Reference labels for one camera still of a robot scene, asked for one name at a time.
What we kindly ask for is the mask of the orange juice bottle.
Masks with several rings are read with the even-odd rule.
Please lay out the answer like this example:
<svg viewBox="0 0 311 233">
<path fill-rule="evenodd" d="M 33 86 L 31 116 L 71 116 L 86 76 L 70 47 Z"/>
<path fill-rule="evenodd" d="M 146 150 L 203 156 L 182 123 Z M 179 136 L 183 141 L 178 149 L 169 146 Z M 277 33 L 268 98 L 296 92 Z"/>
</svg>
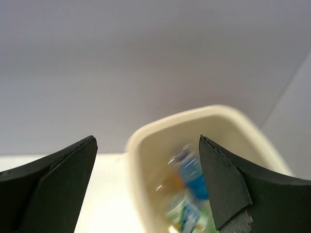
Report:
<svg viewBox="0 0 311 233">
<path fill-rule="evenodd" d="M 176 172 L 161 173 L 161 177 L 157 181 L 156 192 L 172 195 L 186 189 L 184 183 Z"/>
</svg>

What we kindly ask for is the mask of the clear bottle blue label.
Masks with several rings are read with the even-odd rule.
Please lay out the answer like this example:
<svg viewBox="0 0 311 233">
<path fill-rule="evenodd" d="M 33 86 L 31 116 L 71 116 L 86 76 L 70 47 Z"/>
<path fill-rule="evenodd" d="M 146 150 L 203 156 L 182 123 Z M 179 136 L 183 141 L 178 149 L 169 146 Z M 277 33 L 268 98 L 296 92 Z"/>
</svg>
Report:
<svg viewBox="0 0 311 233">
<path fill-rule="evenodd" d="M 192 144 L 184 145 L 180 152 L 173 155 L 168 166 L 177 170 L 183 184 L 197 199 L 209 199 L 200 158 Z"/>
</svg>

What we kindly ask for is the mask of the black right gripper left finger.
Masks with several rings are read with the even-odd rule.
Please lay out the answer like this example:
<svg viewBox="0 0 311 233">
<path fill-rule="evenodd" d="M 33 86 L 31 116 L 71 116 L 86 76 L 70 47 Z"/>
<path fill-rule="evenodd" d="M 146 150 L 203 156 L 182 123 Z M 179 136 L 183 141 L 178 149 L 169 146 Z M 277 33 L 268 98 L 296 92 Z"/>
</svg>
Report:
<svg viewBox="0 0 311 233">
<path fill-rule="evenodd" d="M 58 152 L 0 173 L 2 233 L 72 233 L 97 155 L 88 136 Z"/>
</svg>

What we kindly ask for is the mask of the clear bottle green-blue label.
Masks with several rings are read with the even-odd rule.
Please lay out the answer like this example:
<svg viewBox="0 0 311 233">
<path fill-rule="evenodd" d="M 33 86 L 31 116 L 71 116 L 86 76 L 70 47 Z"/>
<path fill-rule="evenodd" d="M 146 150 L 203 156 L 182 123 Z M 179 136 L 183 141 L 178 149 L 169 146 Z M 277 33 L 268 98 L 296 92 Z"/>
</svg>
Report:
<svg viewBox="0 0 311 233">
<path fill-rule="evenodd" d="M 170 197 L 165 216 L 181 233 L 216 233 L 209 200 L 199 200 L 189 192 Z"/>
</svg>

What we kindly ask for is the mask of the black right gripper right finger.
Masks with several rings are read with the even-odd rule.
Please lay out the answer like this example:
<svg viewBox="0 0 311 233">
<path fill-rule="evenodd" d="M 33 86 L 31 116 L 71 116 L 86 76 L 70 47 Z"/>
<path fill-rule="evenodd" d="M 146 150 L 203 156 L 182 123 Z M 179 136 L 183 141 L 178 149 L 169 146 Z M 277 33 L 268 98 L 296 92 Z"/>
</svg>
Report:
<svg viewBox="0 0 311 233">
<path fill-rule="evenodd" d="M 309 180 L 259 166 L 204 136 L 199 155 L 217 231 L 310 232 Z"/>
</svg>

